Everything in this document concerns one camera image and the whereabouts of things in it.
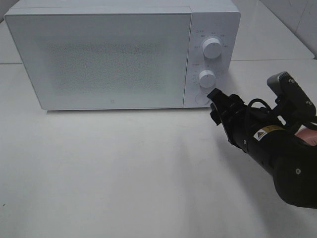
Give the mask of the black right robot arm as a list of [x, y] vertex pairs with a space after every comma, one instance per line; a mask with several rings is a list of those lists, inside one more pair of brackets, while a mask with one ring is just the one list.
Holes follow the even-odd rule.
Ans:
[[228, 142], [254, 159], [273, 178], [279, 197], [304, 208], [317, 207], [317, 148], [287, 130], [261, 99], [246, 105], [235, 94], [213, 89], [211, 119]]

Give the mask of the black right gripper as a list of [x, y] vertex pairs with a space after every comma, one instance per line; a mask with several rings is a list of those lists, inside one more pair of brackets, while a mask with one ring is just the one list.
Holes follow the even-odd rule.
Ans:
[[269, 118], [270, 106], [262, 99], [252, 99], [245, 104], [239, 96], [227, 96], [218, 88], [214, 88], [207, 97], [212, 102], [211, 119], [216, 125], [222, 124], [233, 145], [248, 145], [257, 129], [275, 124]]

